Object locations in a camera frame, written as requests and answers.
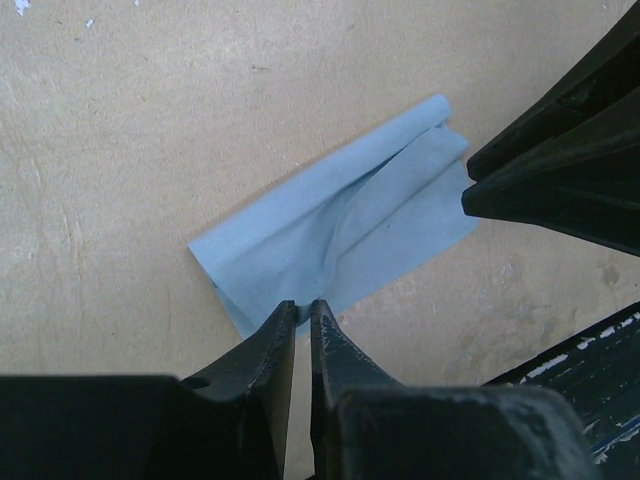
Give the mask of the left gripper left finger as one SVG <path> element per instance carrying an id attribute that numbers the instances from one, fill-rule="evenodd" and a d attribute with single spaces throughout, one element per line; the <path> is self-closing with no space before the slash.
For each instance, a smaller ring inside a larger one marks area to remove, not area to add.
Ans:
<path id="1" fill-rule="evenodd" d="M 192 374 L 5 376 L 5 479 L 279 479 L 294 303 Z"/>

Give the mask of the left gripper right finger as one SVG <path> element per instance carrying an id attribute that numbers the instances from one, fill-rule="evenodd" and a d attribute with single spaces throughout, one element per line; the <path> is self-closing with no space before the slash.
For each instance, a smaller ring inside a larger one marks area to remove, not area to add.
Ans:
<path id="1" fill-rule="evenodd" d="M 599 479 L 568 403 L 540 387 L 409 387 L 314 301 L 311 440 L 318 479 Z"/>

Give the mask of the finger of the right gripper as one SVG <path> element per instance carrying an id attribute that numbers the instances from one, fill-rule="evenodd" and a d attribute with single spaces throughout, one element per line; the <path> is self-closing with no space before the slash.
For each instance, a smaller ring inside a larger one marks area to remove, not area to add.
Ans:
<path id="1" fill-rule="evenodd" d="M 603 112 L 638 86 L 639 4 L 634 3 L 540 100 L 468 160 L 469 177 L 483 179 Z"/>
<path id="2" fill-rule="evenodd" d="M 466 214 L 639 253 L 639 92 L 510 160 L 462 195 Z"/>

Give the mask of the blue cleaning cloth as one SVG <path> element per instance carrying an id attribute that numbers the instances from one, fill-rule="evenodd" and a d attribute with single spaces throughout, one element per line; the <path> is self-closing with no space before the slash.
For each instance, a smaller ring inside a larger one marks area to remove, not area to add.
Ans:
<path id="1" fill-rule="evenodd" d="M 284 300 L 342 312 L 474 230 L 450 114 L 435 95 L 191 241 L 242 338 Z"/>

